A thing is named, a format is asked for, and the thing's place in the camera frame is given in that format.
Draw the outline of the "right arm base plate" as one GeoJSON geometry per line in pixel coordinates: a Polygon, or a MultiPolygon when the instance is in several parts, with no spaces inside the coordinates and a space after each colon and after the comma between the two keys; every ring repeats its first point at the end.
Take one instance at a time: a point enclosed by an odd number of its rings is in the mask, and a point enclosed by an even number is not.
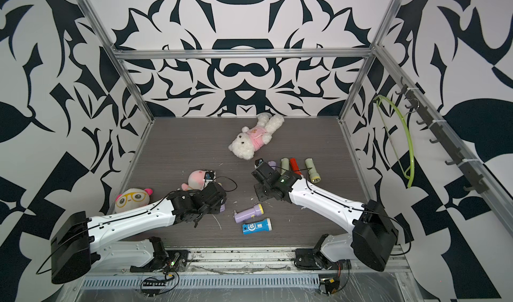
{"type": "Polygon", "coordinates": [[[352,268],[350,260],[343,259],[332,262],[316,249],[296,249],[294,265],[298,269],[308,271],[338,271],[339,269],[348,270],[352,268]]]}

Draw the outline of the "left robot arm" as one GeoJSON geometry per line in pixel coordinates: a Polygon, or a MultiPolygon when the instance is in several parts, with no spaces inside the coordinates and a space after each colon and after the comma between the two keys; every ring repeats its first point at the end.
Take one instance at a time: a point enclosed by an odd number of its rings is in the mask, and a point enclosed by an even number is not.
{"type": "Polygon", "coordinates": [[[51,240],[53,284],[76,280],[103,257],[100,250],[133,235],[181,222],[195,225],[205,215],[217,215],[227,192],[211,182],[203,190],[176,190],[156,203],[124,213],[87,217],[84,211],[70,215],[51,240]]]}

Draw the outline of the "green flashlight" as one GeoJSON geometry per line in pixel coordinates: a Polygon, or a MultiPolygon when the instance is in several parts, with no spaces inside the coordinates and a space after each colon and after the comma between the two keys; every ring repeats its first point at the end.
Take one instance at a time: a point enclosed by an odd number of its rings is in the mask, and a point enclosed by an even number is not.
{"type": "Polygon", "coordinates": [[[315,163],[314,163],[313,159],[312,158],[305,159],[305,166],[306,166],[306,169],[307,169],[307,172],[309,175],[309,180],[313,184],[319,183],[321,181],[321,176],[315,167],[315,163]]]}
{"type": "Polygon", "coordinates": [[[288,158],[282,158],[281,159],[281,174],[285,174],[286,172],[289,172],[290,170],[290,160],[288,158]]]}

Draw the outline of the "purple flashlight sideways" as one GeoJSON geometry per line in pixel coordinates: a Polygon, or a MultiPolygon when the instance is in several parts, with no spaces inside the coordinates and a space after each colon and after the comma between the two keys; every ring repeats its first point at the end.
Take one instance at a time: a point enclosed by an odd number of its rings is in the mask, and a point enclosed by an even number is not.
{"type": "Polygon", "coordinates": [[[236,223],[243,223],[245,221],[248,221],[249,219],[252,219],[255,217],[260,217],[263,214],[264,214],[264,209],[263,209],[262,204],[257,204],[249,209],[235,213],[234,220],[236,223]]]}

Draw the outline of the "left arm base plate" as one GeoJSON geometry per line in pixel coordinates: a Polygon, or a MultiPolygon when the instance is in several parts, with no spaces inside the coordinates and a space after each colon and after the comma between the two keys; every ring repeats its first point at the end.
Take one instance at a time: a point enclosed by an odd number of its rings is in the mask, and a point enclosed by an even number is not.
{"type": "Polygon", "coordinates": [[[166,250],[166,255],[156,256],[142,267],[130,267],[131,273],[151,273],[159,271],[184,271],[188,265],[189,250],[166,250]]]}

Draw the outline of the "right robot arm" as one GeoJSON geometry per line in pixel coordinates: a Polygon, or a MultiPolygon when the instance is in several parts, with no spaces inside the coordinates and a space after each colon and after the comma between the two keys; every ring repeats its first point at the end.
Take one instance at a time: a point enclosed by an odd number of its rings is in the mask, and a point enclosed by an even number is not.
{"type": "Polygon", "coordinates": [[[361,203],[339,197],[309,182],[293,171],[279,172],[258,159],[252,172],[260,201],[276,199],[316,212],[340,226],[343,235],[322,235],[315,247],[298,253],[301,269],[333,269],[345,259],[358,259],[374,271],[384,271],[398,242],[398,222],[383,205],[370,200],[361,203]]]}

